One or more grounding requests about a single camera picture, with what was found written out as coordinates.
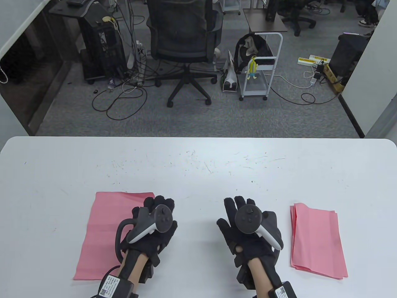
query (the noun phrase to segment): label sticker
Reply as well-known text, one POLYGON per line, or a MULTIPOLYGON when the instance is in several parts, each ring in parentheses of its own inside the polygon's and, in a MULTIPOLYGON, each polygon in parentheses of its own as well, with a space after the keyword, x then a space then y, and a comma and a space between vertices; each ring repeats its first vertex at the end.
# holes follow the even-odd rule
POLYGON ((105 298, 112 298, 114 291, 116 291, 119 282, 120 282, 119 278, 114 277, 112 275, 108 275, 101 290, 99 291, 99 295, 105 298))
POLYGON ((277 298, 288 298, 283 286, 275 290, 274 293, 276 294, 277 298))

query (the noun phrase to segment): yellow toy figure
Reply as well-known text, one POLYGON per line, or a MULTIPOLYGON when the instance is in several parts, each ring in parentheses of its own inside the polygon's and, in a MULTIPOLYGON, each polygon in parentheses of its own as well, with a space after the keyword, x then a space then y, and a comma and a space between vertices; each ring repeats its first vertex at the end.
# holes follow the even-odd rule
POLYGON ((247 80, 249 80, 251 77, 256 79, 256 69, 258 68, 258 64, 255 62, 255 58, 256 58, 256 56, 252 57, 252 63, 248 69, 249 76, 248 76, 247 80))

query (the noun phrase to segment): white bag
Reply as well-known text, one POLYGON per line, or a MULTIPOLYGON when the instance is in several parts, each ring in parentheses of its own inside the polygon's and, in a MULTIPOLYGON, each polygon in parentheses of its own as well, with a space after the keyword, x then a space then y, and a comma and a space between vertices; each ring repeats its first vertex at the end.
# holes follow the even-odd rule
POLYGON ((234 71, 234 62, 231 52, 229 52, 229 57, 225 62, 222 76, 221 76, 221 86, 223 92, 237 92, 237 75, 234 71))

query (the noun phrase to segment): forearm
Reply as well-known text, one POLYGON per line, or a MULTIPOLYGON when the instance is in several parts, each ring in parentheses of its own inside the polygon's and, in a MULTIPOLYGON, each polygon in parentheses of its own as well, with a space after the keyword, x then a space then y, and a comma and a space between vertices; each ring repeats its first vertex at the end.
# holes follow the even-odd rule
POLYGON ((273 288, 270 280, 258 258, 248 261, 248 267, 251 270, 254 279, 256 295, 258 298, 269 298, 268 292, 273 288))
MULTIPOLYGON (((125 262, 125 259, 127 258, 127 254, 128 254, 128 251, 125 254, 124 260, 123 260, 123 262, 120 265, 120 268, 119 268, 119 271, 118 271, 118 275, 120 275, 120 272, 121 272, 121 270, 124 267, 124 262, 125 262)), ((149 260, 149 258, 144 253, 141 253, 140 256, 137 259, 137 262, 135 263, 134 269, 131 271, 131 274, 130 274, 128 280, 134 284, 133 293, 137 292, 137 288, 138 288, 138 284, 139 284, 139 278, 141 277, 142 270, 145 267, 146 262, 148 260, 149 260)))

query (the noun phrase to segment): pink paper stack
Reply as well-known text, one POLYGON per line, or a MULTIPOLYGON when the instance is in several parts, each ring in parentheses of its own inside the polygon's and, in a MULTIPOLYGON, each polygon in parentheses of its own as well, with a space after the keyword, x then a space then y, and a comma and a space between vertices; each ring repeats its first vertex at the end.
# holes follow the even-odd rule
POLYGON ((114 251, 117 227, 122 220, 132 218, 132 209, 142 207, 147 197, 154 194, 96 193, 74 280, 101 280, 110 268, 120 265, 114 251))
POLYGON ((335 279, 347 277, 345 257, 335 211, 291 206, 292 267, 335 279))

